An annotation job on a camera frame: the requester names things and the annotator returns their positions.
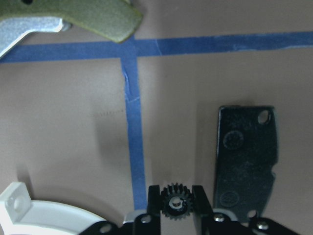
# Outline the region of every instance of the white plastic part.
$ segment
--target white plastic part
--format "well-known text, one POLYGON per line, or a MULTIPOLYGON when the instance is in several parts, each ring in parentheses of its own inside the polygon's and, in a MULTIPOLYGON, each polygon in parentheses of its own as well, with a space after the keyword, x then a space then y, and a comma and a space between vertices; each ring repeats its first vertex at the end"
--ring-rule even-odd
POLYGON ((103 220, 70 205, 32 201, 20 182, 11 183, 0 195, 0 224, 5 235, 77 235, 103 220))

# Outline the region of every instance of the cardboard surface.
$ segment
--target cardboard surface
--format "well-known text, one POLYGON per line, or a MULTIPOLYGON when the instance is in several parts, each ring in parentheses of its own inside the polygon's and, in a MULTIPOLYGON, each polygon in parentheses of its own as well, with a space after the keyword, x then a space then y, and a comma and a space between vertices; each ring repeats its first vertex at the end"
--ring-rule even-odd
MULTIPOLYGON (((313 25, 310 0, 134 5, 144 13, 136 39, 311 31, 313 25)), ((105 40, 74 26, 23 43, 97 41, 105 40)), ((310 235, 312 58, 312 48, 139 57, 146 186, 201 184, 212 201, 218 108, 273 105, 279 162, 265 216, 310 235)), ((124 75, 120 59, 0 63, 0 191, 26 181, 34 199, 79 206, 120 225, 134 209, 124 75)), ((194 233, 192 217, 162 218, 162 234, 194 233)))

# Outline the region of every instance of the green metal part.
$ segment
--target green metal part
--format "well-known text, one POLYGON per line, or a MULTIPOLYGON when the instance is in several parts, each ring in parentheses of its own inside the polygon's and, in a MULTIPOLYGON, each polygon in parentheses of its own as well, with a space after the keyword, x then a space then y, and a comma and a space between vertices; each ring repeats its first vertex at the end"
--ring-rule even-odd
POLYGON ((142 15, 125 0, 0 0, 0 21, 54 16, 120 43, 139 27, 142 15))

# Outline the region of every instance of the small black gear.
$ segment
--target small black gear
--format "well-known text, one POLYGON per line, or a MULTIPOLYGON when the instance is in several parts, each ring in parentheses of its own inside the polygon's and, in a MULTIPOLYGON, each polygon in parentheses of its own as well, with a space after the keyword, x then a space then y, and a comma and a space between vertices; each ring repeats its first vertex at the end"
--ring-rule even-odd
POLYGON ((161 198, 163 202, 162 212, 170 219, 185 218, 193 211, 192 194, 182 184, 168 185, 161 192, 161 198))

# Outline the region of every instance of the vertical blue tape strip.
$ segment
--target vertical blue tape strip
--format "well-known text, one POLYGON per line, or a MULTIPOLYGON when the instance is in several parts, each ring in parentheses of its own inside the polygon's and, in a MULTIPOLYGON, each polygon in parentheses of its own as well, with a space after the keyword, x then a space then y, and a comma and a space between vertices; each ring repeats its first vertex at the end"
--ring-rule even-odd
POLYGON ((123 44, 121 66, 125 77, 125 102, 128 125, 128 145, 131 162, 134 209, 145 209, 146 182, 143 157, 141 104, 135 40, 132 37, 123 44))

